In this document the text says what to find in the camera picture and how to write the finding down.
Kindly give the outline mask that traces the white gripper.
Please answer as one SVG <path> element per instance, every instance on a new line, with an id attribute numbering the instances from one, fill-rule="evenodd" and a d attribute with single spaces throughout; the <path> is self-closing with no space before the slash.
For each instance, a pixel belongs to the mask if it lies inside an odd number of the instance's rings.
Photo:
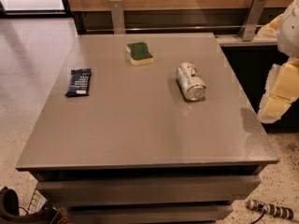
<path id="1" fill-rule="evenodd" d="M 293 0 L 283 15 L 264 25 L 258 37 L 278 36 L 278 50 L 289 57 L 299 57 L 299 0 Z M 269 71 L 265 93 L 259 104 L 258 119 L 271 124 L 282 118 L 299 98 L 299 59 L 283 65 L 274 64 Z"/>

